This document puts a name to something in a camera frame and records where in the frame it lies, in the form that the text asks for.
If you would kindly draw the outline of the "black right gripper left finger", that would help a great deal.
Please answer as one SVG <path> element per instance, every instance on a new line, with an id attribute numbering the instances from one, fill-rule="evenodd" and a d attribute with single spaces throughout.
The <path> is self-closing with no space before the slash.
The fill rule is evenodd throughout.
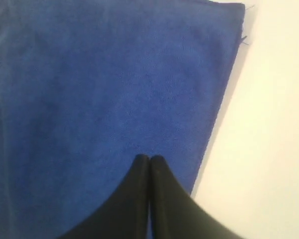
<path id="1" fill-rule="evenodd" d="M 145 239 L 149 213 L 150 159 L 138 154 L 111 196 L 61 239 Z"/>

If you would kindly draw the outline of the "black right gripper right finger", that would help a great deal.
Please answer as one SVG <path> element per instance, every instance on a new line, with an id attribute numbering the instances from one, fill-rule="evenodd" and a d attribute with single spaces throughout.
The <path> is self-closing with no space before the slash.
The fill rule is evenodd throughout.
<path id="1" fill-rule="evenodd" d="M 182 188 L 164 157 L 150 160 L 150 216 L 154 239 L 239 239 Z"/>

